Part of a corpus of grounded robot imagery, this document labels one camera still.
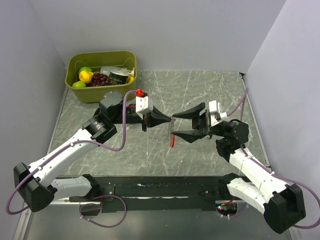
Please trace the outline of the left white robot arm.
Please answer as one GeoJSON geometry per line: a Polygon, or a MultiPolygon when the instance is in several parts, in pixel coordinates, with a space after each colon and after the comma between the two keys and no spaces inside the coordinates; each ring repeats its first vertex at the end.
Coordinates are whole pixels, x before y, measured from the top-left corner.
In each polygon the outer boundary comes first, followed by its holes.
{"type": "Polygon", "coordinates": [[[20,194],[32,212],[41,211],[52,201],[67,197],[79,196],[93,201],[100,189],[94,177],[84,174],[58,179],[58,175],[97,147],[121,151],[126,144],[126,124],[141,124],[145,132],[170,121],[171,117],[160,112],[143,90],[130,90],[125,95],[110,91],[99,102],[94,116],[69,140],[29,165],[21,162],[14,167],[14,191],[20,194]]]}

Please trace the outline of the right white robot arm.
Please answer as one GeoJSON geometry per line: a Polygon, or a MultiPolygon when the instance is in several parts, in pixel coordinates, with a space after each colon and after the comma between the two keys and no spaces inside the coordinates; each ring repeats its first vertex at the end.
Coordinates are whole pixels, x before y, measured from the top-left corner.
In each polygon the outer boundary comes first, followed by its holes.
{"type": "Polygon", "coordinates": [[[212,136],[220,136],[215,141],[217,153],[236,167],[249,179],[244,181],[236,174],[223,177],[218,193],[223,199],[239,198],[257,209],[268,226],[282,234],[306,217],[302,189],[296,184],[274,176],[262,163],[257,161],[245,144],[249,140],[248,124],[235,119],[227,121],[227,113],[221,112],[217,101],[205,103],[179,113],[173,118],[191,120],[191,130],[175,131],[173,134],[188,143],[212,136]]]}

